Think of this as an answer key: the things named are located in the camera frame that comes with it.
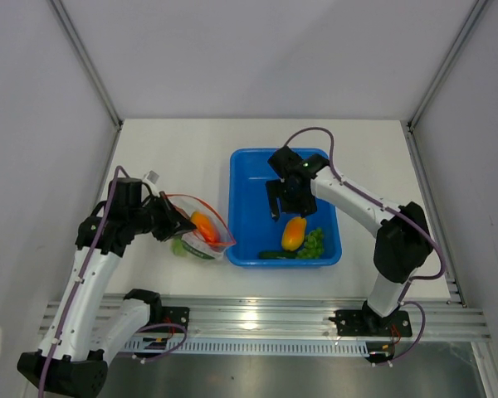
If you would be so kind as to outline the yellow orange mango toy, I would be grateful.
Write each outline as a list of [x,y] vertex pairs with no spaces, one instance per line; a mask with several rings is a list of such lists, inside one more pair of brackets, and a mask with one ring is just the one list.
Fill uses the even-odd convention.
[[285,251],[298,250],[305,240],[305,230],[307,220],[303,217],[296,216],[290,219],[283,230],[281,238],[281,247]]

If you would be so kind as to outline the clear zip top bag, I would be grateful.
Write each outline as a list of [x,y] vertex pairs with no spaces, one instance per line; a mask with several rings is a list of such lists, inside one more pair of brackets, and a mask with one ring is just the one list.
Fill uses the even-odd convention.
[[168,194],[168,199],[195,226],[195,229],[171,240],[177,257],[220,260],[237,242],[220,214],[203,199],[188,194]]

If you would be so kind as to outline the dark green cucumber toy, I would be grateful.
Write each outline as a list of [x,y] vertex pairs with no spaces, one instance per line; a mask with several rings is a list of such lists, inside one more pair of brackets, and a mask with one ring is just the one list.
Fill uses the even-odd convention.
[[295,260],[297,253],[287,250],[263,250],[258,253],[260,260]]

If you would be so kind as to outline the green grapes toy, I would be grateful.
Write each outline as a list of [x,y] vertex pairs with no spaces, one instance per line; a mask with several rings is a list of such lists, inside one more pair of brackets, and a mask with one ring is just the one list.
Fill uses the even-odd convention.
[[296,251],[296,258],[302,260],[317,260],[324,254],[324,232],[316,228],[308,233],[302,246]]

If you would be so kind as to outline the white cauliflower toy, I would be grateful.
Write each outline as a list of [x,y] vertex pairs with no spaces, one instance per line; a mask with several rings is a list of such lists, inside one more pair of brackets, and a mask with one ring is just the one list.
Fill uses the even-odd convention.
[[171,251],[177,257],[186,257],[190,254],[188,250],[188,244],[181,238],[176,238],[172,240]]

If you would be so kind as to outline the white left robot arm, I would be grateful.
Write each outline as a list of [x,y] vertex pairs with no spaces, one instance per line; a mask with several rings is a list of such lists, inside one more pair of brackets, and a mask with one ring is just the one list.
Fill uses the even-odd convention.
[[97,397],[111,362],[137,332],[180,331],[169,323],[158,293],[131,289],[101,328],[95,320],[112,274],[138,235],[160,242],[196,226],[145,179],[114,176],[105,201],[80,224],[64,294],[46,335],[34,352],[21,354],[18,371],[37,389],[68,397]]

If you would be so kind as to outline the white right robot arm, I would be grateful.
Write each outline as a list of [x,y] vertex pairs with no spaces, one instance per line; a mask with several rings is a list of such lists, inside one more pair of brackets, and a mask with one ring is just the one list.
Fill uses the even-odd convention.
[[284,146],[268,163],[278,176],[266,183],[273,220],[281,214],[310,216],[321,200],[352,217],[373,236],[378,275],[362,306],[362,323],[370,335],[383,333],[391,327],[416,270],[434,249],[423,209],[413,201],[406,206],[384,203],[338,174],[330,160],[319,154],[302,158]]

